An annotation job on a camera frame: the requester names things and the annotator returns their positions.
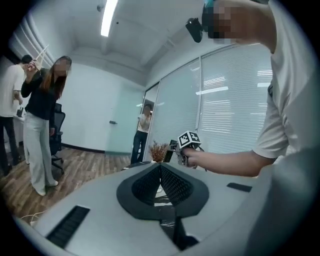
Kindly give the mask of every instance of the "black long-sleeve shirt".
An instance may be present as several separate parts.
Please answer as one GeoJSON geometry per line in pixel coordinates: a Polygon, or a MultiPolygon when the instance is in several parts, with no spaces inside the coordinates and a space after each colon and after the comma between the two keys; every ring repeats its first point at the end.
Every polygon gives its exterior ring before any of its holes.
{"type": "Polygon", "coordinates": [[[24,81],[21,88],[21,95],[26,98],[31,94],[29,103],[25,107],[25,111],[30,112],[38,118],[49,120],[49,126],[52,128],[55,125],[55,105],[57,99],[53,88],[53,80],[51,81],[48,92],[40,89],[40,85],[43,82],[46,73],[47,70],[43,68],[34,75],[30,83],[24,81]]]}

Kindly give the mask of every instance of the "long brown hair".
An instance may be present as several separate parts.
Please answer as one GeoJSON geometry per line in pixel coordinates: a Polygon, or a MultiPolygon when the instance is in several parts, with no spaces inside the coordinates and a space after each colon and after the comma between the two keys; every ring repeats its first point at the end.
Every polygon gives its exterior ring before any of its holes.
{"type": "MultiPolygon", "coordinates": [[[[45,91],[46,93],[49,92],[51,83],[54,79],[54,72],[55,72],[55,65],[58,61],[65,59],[69,62],[69,64],[71,65],[72,60],[70,57],[68,56],[62,56],[60,58],[58,58],[55,63],[52,65],[52,67],[49,69],[49,71],[47,71],[47,73],[44,76],[43,82],[40,85],[40,88],[45,91]]],[[[55,83],[54,83],[54,95],[56,99],[60,99],[62,92],[64,91],[65,88],[65,84],[66,84],[66,80],[67,80],[67,74],[65,76],[59,76],[55,83]]]]}

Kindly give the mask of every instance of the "chair backrest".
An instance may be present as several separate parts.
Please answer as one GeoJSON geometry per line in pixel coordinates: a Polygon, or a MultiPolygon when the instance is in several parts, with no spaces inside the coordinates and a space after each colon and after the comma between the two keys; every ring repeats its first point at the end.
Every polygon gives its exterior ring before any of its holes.
{"type": "Polygon", "coordinates": [[[54,112],[62,112],[62,105],[59,103],[56,103],[54,106],[54,112]]]}
{"type": "Polygon", "coordinates": [[[63,112],[54,112],[54,125],[56,126],[56,132],[60,132],[62,123],[66,118],[66,114],[63,112]]]}

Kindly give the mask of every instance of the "black shoe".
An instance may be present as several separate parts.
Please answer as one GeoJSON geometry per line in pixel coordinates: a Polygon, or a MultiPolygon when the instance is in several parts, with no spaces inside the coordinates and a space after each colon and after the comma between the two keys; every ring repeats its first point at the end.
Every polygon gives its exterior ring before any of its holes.
{"type": "Polygon", "coordinates": [[[7,168],[3,170],[4,176],[7,176],[11,170],[12,170],[12,165],[8,164],[7,168]]]}
{"type": "Polygon", "coordinates": [[[14,159],[12,161],[13,166],[17,166],[22,161],[21,156],[19,156],[17,159],[14,159]]]}

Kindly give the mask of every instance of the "black pants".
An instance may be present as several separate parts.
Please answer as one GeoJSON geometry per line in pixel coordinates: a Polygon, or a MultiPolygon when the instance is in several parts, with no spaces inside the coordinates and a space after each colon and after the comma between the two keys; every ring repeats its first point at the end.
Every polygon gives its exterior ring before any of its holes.
{"type": "Polygon", "coordinates": [[[19,161],[19,152],[16,144],[15,130],[14,130],[14,118],[0,116],[0,165],[2,170],[8,168],[8,158],[5,148],[4,128],[9,137],[11,154],[13,162],[19,161]]]}
{"type": "Polygon", "coordinates": [[[132,156],[131,156],[131,164],[135,164],[135,163],[143,161],[147,137],[148,137],[147,132],[143,132],[143,131],[139,131],[139,130],[136,132],[134,139],[133,139],[133,150],[132,150],[132,156]],[[140,144],[141,144],[141,151],[140,151],[139,158],[137,159],[140,144]]]}

